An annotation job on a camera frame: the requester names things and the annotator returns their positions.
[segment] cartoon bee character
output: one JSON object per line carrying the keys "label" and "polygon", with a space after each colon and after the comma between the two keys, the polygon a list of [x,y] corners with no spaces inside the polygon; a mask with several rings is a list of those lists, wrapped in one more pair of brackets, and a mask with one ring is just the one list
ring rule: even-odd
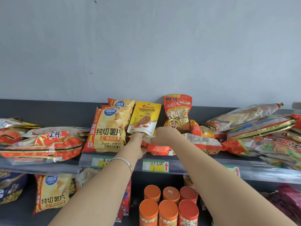
{"label": "cartoon bee character", "polygon": [[167,126],[181,130],[182,126],[180,126],[179,119],[180,119],[179,117],[176,118],[168,117]]}

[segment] price tag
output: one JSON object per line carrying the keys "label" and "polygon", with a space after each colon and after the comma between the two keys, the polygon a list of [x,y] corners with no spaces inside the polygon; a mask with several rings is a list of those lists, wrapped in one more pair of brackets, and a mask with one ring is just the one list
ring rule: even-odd
{"label": "price tag", "polygon": [[234,175],[240,177],[240,170],[238,167],[234,167],[234,166],[224,166],[227,167],[228,170],[230,170]]}
{"label": "price tag", "polygon": [[169,161],[144,159],[142,163],[142,171],[169,173]]}
{"label": "price tag", "polygon": [[99,158],[93,158],[91,166],[96,168],[106,167],[113,158],[114,156],[100,156]]}

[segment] orange-lidded jar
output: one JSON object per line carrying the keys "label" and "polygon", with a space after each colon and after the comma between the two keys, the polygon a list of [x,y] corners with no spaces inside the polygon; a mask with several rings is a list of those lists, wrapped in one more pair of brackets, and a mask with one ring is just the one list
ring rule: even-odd
{"label": "orange-lidded jar", "polygon": [[178,226],[180,225],[197,226],[198,216],[199,216],[199,208],[193,201],[191,200],[180,201]]}
{"label": "orange-lidded jar", "polygon": [[180,190],[180,200],[191,200],[197,203],[198,193],[190,186],[183,186]]}
{"label": "orange-lidded jar", "polygon": [[157,226],[158,211],[157,202],[152,199],[143,200],[139,205],[139,226]]}
{"label": "orange-lidded jar", "polygon": [[180,192],[175,187],[168,186],[163,190],[163,200],[171,200],[178,205]]}
{"label": "orange-lidded jar", "polygon": [[161,201],[159,205],[159,226],[176,226],[178,213],[175,202],[170,200]]}
{"label": "orange-lidded jar", "polygon": [[161,190],[158,186],[149,185],[144,189],[144,199],[152,199],[155,202],[160,202]]}

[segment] gray wall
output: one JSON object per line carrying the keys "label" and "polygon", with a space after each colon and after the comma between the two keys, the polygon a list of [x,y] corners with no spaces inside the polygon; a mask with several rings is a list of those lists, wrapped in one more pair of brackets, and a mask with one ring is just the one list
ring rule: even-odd
{"label": "gray wall", "polygon": [[0,0],[0,98],[300,101],[301,0],[95,1]]}

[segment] bangle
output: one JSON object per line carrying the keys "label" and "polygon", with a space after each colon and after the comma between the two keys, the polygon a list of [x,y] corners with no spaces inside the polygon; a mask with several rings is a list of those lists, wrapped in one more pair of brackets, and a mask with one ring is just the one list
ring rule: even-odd
{"label": "bangle", "polygon": [[124,158],[121,158],[121,157],[115,157],[115,158],[111,159],[110,162],[114,159],[120,159],[120,160],[124,161],[130,167],[131,174],[133,174],[132,166],[130,165],[130,163],[127,160],[125,160]]}

